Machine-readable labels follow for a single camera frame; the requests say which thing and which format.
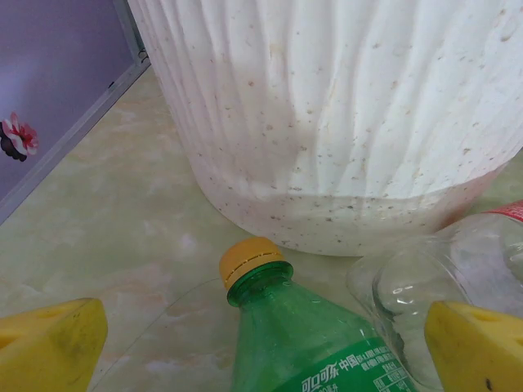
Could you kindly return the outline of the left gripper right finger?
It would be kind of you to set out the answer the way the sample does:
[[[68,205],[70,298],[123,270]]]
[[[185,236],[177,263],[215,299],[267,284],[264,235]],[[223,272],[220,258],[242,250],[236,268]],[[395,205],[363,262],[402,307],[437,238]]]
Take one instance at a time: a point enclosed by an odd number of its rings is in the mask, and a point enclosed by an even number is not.
[[[429,309],[424,336],[443,390],[522,390],[521,318],[436,301]]]

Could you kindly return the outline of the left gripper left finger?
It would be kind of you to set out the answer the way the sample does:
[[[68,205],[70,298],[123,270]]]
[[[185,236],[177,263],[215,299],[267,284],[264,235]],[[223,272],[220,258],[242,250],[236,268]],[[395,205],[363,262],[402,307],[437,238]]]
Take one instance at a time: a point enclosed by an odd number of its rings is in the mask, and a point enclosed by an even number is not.
[[[1,390],[86,391],[107,334],[96,298],[2,317]]]

